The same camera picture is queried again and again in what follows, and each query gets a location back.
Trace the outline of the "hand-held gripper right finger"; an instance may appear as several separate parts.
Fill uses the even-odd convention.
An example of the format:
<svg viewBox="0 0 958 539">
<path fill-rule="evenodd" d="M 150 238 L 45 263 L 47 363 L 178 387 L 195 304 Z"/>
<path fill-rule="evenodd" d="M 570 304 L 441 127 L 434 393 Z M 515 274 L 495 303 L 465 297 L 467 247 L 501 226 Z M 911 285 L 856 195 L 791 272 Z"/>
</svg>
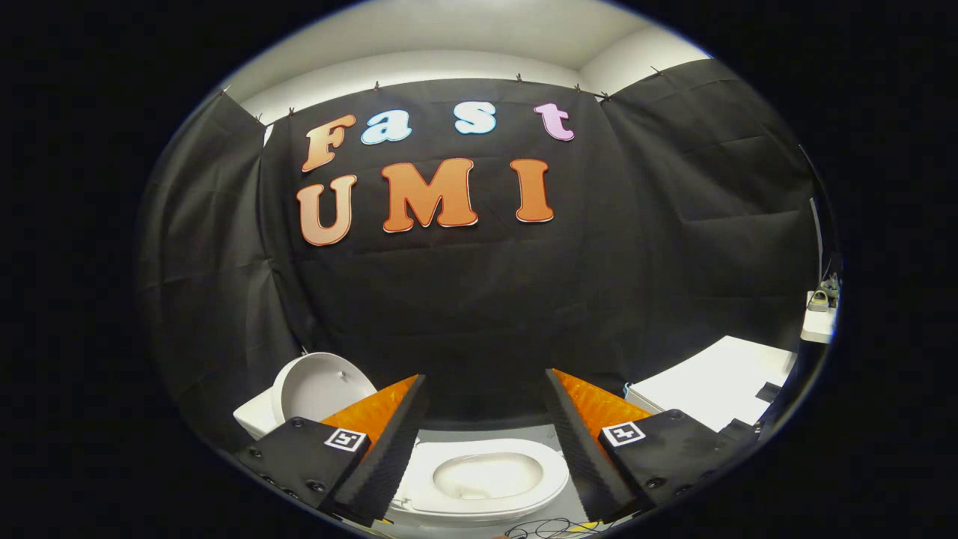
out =
<svg viewBox="0 0 958 539">
<path fill-rule="evenodd" d="M 554 368 L 544 373 L 543 399 L 591 521 L 670 504 L 717 478 L 749 447 L 742 421 L 713 430 L 680 409 L 647 412 Z"/>
</svg>

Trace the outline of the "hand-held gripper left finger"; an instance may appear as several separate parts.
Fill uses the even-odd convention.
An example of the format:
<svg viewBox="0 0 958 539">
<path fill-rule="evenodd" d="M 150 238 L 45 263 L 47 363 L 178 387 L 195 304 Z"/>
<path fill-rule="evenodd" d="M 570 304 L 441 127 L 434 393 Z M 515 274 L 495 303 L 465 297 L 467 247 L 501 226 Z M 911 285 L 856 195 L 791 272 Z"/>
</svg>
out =
<svg viewBox="0 0 958 539">
<path fill-rule="evenodd" d="M 410 376 L 325 420 L 294 416 L 234 458 L 299 504 L 372 526 L 397 493 L 428 406 L 427 376 Z"/>
</svg>

